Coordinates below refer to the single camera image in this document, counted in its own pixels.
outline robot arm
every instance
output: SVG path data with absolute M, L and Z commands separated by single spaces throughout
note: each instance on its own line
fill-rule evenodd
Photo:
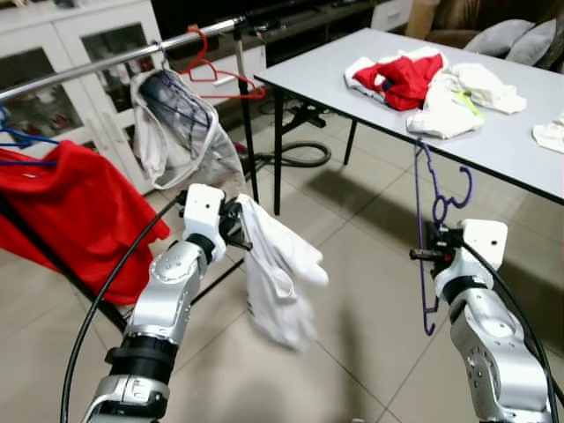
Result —
M 476 416 L 482 422 L 551 421 L 545 372 L 527 349 L 523 326 L 493 291 L 487 269 L 462 248 L 476 249 L 495 269 L 501 265 L 507 226 L 467 219 L 449 230 L 427 224 L 427 247 L 412 259 L 434 262 L 436 294 L 449 304 L 450 337 L 460 352 Z
M 183 241 L 171 245 L 150 266 L 122 344 L 108 352 L 108 376 L 96 390 L 83 423 L 149 423 L 165 415 L 168 382 L 208 264 L 226 252 L 224 237 L 238 219 L 234 203 L 220 189 L 189 187 Z

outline glass cabinet door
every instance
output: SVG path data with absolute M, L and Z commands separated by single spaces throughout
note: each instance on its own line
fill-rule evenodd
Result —
M 157 21 L 148 1 L 80 15 L 55 25 L 75 65 L 98 62 L 160 41 Z M 157 53 L 80 79 L 130 181 L 141 193 L 150 191 L 152 186 L 138 165 L 126 131 L 135 123 L 130 82 L 138 73 L 159 68 L 161 62 L 162 54 Z
M 0 35 L 0 90 L 70 67 L 71 61 L 49 24 Z M 81 145 L 94 143 L 101 154 L 123 169 L 79 81 L 23 94 L 5 101 L 3 106 L 8 112 L 6 126 L 30 135 L 69 139 Z M 21 141 L 16 136 L 0 133 L 0 142 L 18 144 Z M 39 142 L 22 146 L 21 152 L 40 158 L 52 148 L 52 144 Z

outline gray table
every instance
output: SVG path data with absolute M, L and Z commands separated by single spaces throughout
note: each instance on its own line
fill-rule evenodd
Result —
M 415 143 L 418 136 L 405 129 L 405 118 L 414 111 L 397 112 L 349 90 L 343 72 L 361 56 L 377 61 L 380 57 L 395 55 L 400 49 L 412 51 L 424 45 L 434 44 L 363 29 L 255 75 L 256 79 L 274 88 L 276 214 L 280 211 L 282 135 L 308 118 L 303 116 L 298 122 L 282 125 L 284 93 L 352 119 L 345 164 L 357 122 Z M 431 150 L 564 204 L 564 156 L 539 147 L 531 135 L 534 125 L 549 123 L 564 109 L 564 76 L 457 48 L 434 46 L 451 63 L 482 63 L 505 84 L 516 86 L 517 93 L 527 100 L 527 108 L 514 115 L 481 108 L 486 119 L 481 130 L 446 141 L 424 137 Z

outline metal clothes rail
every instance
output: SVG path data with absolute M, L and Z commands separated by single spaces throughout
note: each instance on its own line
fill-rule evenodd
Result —
M 208 37 L 214 35 L 220 35 L 223 33 L 232 33 L 234 37 L 235 54 L 237 56 L 237 67 L 238 73 L 245 77 L 245 71 L 243 69 L 242 60 L 242 41 L 241 41 L 241 26 L 244 24 L 245 19 L 236 18 L 228 19 L 218 24 L 207 26 L 202 28 L 201 31 Z M 19 95 L 30 93 L 33 91 L 40 90 L 52 85 L 58 85 L 66 81 L 70 81 L 75 78 L 83 77 L 90 73 L 97 71 L 102 71 L 107 68 L 111 68 L 119 63 L 125 63 L 129 60 L 138 59 L 141 57 L 146 57 L 159 53 L 160 51 L 168 50 L 171 48 L 177 48 L 191 42 L 200 40 L 200 35 L 198 33 L 186 33 L 179 35 L 177 37 L 162 41 L 160 43 L 154 43 L 150 46 L 137 48 L 135 50 L 128 51 L 126 53 L 110 57 L 99 62 L 86 64 L 83 66 L 78 66 L 68 70 L 64 70 L 59 73 L 48 75 L 44 78 L 35 79 L 29 83 L 16 85 L 12 88 L 0 92 L 0 104 L 3 102 L 18 97 Z M 243 123 L 245 127 L 245 137 L 247 139 L 247 148 L 249 153 L 249 167 L 250 167 L 250 179 L 252 182 L 253 197 L 258 202 L 258 186 L 256 181 L 256 163 L 255 163 L 255 151 L 253 148 L 252 130 L 250 126 L 250 111 L 249 111 L 249 99 L 244 98 L 244 96 L 249 94 L 249 88 L 247 83 L 239 80 L 239 92 L 243 98 L 241 99 L 241 109 L 243 114 Z M 77 273 L 72 269 L 72 267 L 66 263 L 56 251 L 48 244 L 48 242 L 41 238 L 39 234 L 33 229 L 33 227 L 26 222 L 18 212 L 8 203 L 5 196 L 0 193 L 0 215 L 4 215 L 35 247 L 57 268 L 59 271 L 82 293 L 88 300 L 93 301 L 96 295 L 90 290 L 90 288 L 84 283 L 84 281 L 77 275 Z M 238 268 L 242 263 L 242 260 L 235 263 L 229 270 L 224 272 L 216 281 L 210 286 L 210 289 L 204 290 L 198 295 L 197 300 L 199 301 L 202 297 L 211 291 L 211 288 L 216 286 L 221 280 L 232 273 L 236 268 Z M 114 304 L 103 301 L 100 304 L 100 312 L 111 322 L 114 326 L 121 332 L 124 331 L 126 326 L 126 321 L 123 318 L 120 311 Z

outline red garment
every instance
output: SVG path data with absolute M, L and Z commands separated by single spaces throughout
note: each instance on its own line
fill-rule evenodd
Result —
M 0 149 L 0 160 L 29 157 Z M 56 166 L 0 166 L 0 190 L 26 222 L 98 292 L 129 245 L 155 217 L 152 207 L 99 154 L 63 141 L 45 159 Z M 0 249 L 56 268 L 6 218 Z M 105 299 L 133 304 L 148 282 L 148 244 L 170 233 L 161 220 L 147 234 L 110 286 Z
M 441 68 L 441 55 L 416 61 L 402 56 L 393 62 L 361 69 L 353 78 L 366 88 L 381 93 L 395 110 L 410 110 L 423 106 L 429 83 Z

